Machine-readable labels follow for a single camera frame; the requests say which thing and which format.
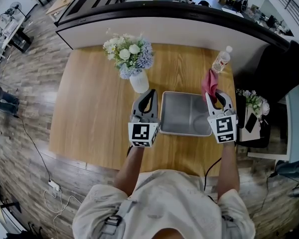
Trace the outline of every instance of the white vase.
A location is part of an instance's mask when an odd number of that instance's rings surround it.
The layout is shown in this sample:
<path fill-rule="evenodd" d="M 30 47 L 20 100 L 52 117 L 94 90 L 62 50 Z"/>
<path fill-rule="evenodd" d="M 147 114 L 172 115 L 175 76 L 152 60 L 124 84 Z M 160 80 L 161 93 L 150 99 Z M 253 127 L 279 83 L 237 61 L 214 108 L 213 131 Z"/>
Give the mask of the white vase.
<path fill-rule="evenodd" d="M 134 91 L 139 94 L 146 92 L 150 87 L 148 76 L 144 70 L 135 76 L 130 76 L 130 83 Z"/>

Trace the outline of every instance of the red towel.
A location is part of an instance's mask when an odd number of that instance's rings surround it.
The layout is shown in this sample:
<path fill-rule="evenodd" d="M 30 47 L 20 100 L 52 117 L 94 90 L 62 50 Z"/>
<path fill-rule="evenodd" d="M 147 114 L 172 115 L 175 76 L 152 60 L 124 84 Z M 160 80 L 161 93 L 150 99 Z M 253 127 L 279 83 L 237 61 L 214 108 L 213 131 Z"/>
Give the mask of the red towel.
<path fill-rule="evenodd" d="M 207 92 L 211 97 L 214 103 L 217 102 L 215 96 L 216 89 L 218 86 L 218 74 L 214 73 L 213 70 L 209 69 L 205 75 L 205 78 L 201 81 L 201 94 L 204 101 L 206 101 L 205 93 Z"/>

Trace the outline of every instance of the water bottle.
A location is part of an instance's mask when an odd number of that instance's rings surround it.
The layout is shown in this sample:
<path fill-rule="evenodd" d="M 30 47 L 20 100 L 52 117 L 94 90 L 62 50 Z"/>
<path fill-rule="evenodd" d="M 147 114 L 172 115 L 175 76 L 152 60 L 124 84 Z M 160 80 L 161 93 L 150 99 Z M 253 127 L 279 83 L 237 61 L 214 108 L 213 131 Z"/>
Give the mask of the water bottle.
<path fill-rule="evenodd" d="M 229 53 L 233 51 L 233 48 L 231 46 L 226 47 L 226 51 L 219 52 L 217 58 L 215 59 L 211 69 L 219 74 L 221 71 L 224 70 L 225 66 L 228 64 L 230 60 Z"/>

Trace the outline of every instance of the gray tray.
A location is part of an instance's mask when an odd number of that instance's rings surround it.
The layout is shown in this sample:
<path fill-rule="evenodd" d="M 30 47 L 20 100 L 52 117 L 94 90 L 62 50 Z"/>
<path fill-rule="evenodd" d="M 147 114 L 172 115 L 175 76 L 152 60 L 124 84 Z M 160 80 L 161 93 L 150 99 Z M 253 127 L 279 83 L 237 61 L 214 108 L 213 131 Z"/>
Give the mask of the gray tray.
<path fill-rule="evenodd" d="M 201 95 L 165 91 L 160 108 L 159 131 L 165 134 L 210 136 L 207 103 Z"/>

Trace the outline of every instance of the strap buckle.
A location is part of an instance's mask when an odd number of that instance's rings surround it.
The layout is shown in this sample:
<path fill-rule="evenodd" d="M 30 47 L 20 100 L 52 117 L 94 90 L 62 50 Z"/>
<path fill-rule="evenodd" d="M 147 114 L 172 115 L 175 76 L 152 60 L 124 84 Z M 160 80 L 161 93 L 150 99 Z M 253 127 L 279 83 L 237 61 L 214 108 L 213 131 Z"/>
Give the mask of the strap buckle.
<path fill-rule="evenodd" d="M 112 215 L 105 219 L 105 224 L 118 227 L 121 221 L 122 217 L 120 215 Z"/>

